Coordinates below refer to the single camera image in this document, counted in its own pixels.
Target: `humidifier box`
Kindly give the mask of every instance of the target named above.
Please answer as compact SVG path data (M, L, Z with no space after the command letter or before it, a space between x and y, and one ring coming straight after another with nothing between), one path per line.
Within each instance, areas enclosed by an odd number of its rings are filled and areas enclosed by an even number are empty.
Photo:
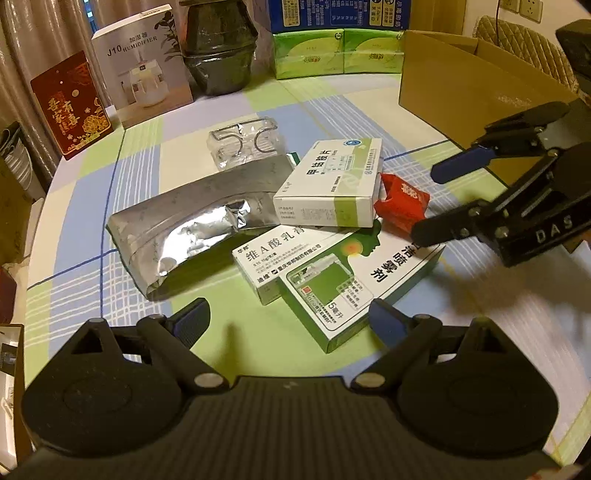
M101 28L92 44L125 128L193 101L170 5Z

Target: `green box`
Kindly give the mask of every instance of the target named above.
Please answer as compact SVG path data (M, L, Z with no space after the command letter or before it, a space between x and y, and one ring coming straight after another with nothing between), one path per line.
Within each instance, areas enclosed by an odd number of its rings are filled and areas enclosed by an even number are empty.
M275 77L289 79L343 73L343 29L273 35Z
M443 245L417 249L399 233L376 219L280 273L281 296L325 353L367 325L373 299L394 304L437 264Z
M345 29L344 73L401 73L404 32Z

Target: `face illustration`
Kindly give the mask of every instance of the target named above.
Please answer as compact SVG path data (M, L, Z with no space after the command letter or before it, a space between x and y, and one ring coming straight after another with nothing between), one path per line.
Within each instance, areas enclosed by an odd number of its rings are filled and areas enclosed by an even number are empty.
M370 256L371 252L373 252L375 248L379 246L378 235L381 229L381 223L376 220L372 228L362 228L361 230L358 230L343 244L341 247L341 252L347 256Z
M363 244L356 238L351 238L345 242L340 250L344 255L360 255L363 252Z

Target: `red wrapper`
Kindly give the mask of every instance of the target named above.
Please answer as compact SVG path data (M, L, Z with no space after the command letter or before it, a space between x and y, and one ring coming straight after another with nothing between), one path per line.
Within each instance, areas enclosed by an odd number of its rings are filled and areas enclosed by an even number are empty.
M413 225L425 218L425 210L431 196L417 190L397 175L381 173L382 182L386 188L387 197L385 200L378 200L374 204L376 213L410 233Z

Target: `clear plastic tray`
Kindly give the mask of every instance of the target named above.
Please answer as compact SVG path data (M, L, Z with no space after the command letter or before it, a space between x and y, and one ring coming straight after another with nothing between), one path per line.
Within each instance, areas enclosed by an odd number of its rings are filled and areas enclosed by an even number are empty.
M207 147L220 171L285 154L285 141L277 123L267 116L209 132Z

